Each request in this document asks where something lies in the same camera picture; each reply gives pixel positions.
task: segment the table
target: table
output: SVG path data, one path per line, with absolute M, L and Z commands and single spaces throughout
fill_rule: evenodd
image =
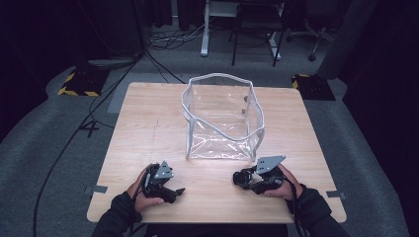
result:
M 201 46 L 201 56 L 209 55 L 209 44 L 210 44 L 210 17 L 235 17 L 236 7 L 238 1 L 206 1 L 206 13 L 204 15 L 204 34 L 203 44 Z M 277 52 L 277 44 L 275 43 L 275 33 L 269 39 L 269 46 L 271 47 L 272 54 L 275 56 Z M 281 54 L 278 54 L 277 61 L 281 59 Z
M 208 92 L 221 86 L 207 86 Z M 177 223 L 292 223 L 285 201 L 257 196 L 232 184 L 232 174 L 256 163 L 240 160 L 186 159 L 187 122 L 181 95 L 186 85 L 131 83 L 105 157 L 87 217 L 98 221 L 114 196 L 133 183 L 150 163 L 166 160 L 175 177 L 165 187 L 186 188 L 173 203 L 146 209 L 143 221 Z M 316 188 L 339 222 L 346 219 L 307 111 L 295 89 L 254 88 L 265 115 L 266 132 L 258 157 L 284 154 L 283 164 L 298 180 Z

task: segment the transparent bag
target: transparent bag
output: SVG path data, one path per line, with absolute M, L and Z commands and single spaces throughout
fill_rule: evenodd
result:
M 222 73 L 191 78 L 182 106 L 187 158 L 255 161 L 265 123 L 251 81 Z

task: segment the hand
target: hand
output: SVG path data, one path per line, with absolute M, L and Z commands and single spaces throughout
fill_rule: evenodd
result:
M 129 186 L 129 188 L 126 190 L 126 192 L 129 194 L 129 196 L 132 198 L 135 194 L 136 188 L 138 187 L 139 183 L 141 182 L 142 176 L 145 174 L 145 169 L 139 174 L 136 181 Z M 164 203 L 163 198 L 160 197 L 145 197 L 143 192 L 140 192 L 138 196 L 136 197 L 135 201 L 135 211 L 140 213 L 143 209 L 149 206 L 154 206 L 158 204 Z
M 296 188 L 296 198 L 302 193 L 302 185 L 296 180 L 293 174 L 287 170 L 283 165 L 279 164 L 278 167 L 283 171 L 284 175 L 295 185 Z M 293 191 L 291 189 L 291 185 L 287 181 L 283 181 L 283 184 L 277 188 L 276 190 L 268 190 L 264 192 L 264 195 L 269 197 L 276 197 L 276 198 L 285 198 L 287 200 L 293 200 Z

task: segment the office chair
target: office chair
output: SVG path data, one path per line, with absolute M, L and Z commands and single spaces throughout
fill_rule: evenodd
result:
M 236 51 L 239 46 L 260 46 L 260 45 L 245 45 L 238 44 L 238 37 L 240 34 L 264 34 L 266 42 L 273 39 L 275 32 L 280 32 L 280 38 L 277 42 L 277 50 L 274 55 L 273 66 L 277 64 L 277 59 L 283 40 L 284 31 L 286 27 L 281 18 L 281 3 L 284 1 L 277 0 L 241 0 L 237 6 L 237 13 L 234 21 L 233 30 L 231 31 L 228 41 L 234 34 L 234 51 L 231 65 L 234 66 Z
M 297 36 L 313 36 L 316 42 L 308 57 L 309 61 L 314 61 L 315 52 L 321 40 L 333 41 L 333 38 L 327 34 L 332 27 L 336 27 L 336 19 L 339 17 L 338 0 L 306 0 L 304 7 L 304 27 L 306 32 L 293 32 L 287 37 L 287 42 L 293 41 Z

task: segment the black jacket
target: black jacket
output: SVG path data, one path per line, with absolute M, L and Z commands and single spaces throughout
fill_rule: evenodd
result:
M 291 213 L 296 213 L 299 224 L 312 237 L 346 237 L 348 233 L 330 215 L 329 205 L 317 190 L 304 188 L 297 200 L 294 211 L 293 202 L 287 201 Z M 127 192 L 112 200 L 111 208 L 102 215 L 92 236 L 123 236 L 134 223 L 141 220 L 141 215 L 133 214 L 133 205 Z

